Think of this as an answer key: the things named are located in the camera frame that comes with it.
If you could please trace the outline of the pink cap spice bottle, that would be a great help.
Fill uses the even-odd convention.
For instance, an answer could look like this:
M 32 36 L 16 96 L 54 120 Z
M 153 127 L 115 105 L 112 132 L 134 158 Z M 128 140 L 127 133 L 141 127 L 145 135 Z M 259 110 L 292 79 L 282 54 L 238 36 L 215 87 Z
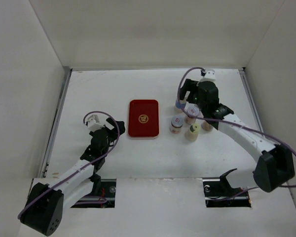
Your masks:
M 210 132 L 213 130 L 213 126 L 210 125 L 208 122 L 206 122 L 205 120 L 202 122 L 201 127 L 204 131 L 206 132 Z

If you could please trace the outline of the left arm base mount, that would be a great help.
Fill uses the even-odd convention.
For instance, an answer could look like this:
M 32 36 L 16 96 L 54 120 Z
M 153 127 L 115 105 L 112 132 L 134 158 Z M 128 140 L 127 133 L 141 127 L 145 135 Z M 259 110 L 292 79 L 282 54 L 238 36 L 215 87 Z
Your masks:
M 116 179 L 102 179 L 72 208 L 115 208 Z

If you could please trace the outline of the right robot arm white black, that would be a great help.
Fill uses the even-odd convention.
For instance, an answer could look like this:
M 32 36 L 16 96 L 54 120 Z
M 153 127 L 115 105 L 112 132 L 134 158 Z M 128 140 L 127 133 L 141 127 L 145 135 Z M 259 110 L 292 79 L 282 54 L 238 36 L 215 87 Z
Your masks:
M 220 103 L 214 82 L 186 79 L 180 83 L 178 96 L 197 105 L 207 123 L 251 155 L 257 163 L 252 180 L 260 189 L 269 193 L 295 176 L 292 152 L 247 127 L 232 109 Z

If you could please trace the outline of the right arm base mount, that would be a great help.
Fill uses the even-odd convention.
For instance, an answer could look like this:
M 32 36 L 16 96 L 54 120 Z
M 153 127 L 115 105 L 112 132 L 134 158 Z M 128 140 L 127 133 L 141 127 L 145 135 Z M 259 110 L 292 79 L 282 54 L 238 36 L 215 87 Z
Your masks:
M 227 180 L 203 179 L 202 183 L 207 208 L 251 207 L 249 193 L 243 192 L 234 197 L 244 189 L 231 187 Z

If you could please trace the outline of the blue label silver cap bottle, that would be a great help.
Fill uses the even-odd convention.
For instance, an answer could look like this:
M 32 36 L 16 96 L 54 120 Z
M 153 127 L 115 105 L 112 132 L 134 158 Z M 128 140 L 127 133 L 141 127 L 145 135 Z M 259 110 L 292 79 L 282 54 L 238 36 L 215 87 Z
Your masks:
M 182 113 L 185 110 L 187 101 L 186 101 L 186 97 L 183 100 L 179 100 L 178 98 L 176 98 L 176 102 L 175 102 L 175 111 L 177 113 Z

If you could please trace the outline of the red label jar front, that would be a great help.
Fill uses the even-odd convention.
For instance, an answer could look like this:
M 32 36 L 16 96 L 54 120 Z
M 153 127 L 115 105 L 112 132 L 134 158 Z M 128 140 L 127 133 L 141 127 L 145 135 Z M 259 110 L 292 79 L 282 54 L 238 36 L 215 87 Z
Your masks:
M 173 116 L 170 123 L 170 131 L 174 134 L 181 132 L 184 119 L 181 116 Z

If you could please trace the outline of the red label jar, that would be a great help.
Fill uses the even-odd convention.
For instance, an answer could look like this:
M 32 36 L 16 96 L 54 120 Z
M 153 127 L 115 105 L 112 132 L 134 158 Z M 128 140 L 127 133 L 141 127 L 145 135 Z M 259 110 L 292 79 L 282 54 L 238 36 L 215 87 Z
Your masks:
M 184 119 L 181 116 L 173 116 L 170 123 L 170 131 L 174 134 L 181 132 Z
M 190 105 L 185 114 L 185 123 L 193 124 L 199 116 L 200 110 L 196 105 Z

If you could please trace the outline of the yellow cap spice bottle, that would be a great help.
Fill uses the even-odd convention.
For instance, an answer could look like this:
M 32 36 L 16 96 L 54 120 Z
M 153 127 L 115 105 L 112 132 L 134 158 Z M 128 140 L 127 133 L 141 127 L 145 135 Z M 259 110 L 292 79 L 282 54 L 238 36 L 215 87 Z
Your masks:
M 200 132 L 201 126 L 197 123 L 193 123 L 189 126 L 189 129 L 185 133 L 185 138 L 190 141 L 194 142 L 198 138 L 198 134 Z

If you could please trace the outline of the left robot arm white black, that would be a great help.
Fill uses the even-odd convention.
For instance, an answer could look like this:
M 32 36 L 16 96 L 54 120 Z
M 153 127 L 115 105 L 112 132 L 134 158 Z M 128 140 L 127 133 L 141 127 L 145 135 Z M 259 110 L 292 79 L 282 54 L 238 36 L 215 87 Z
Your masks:
M 100 193 L 101 177 L 97 172 L 125 132 L 123 121 L 113 118 L 106 121 L 113 128 L 102 126 L 91 130 L 90 145 L 72 168 L 52 182 L 36 183 L 32 187 L 26 205 L 18 215 L 23 225 L 48 237 L 59 227 L 65 209 L 77 204 L 85 205 L 81 198 L 86 195 L 95 197 Z

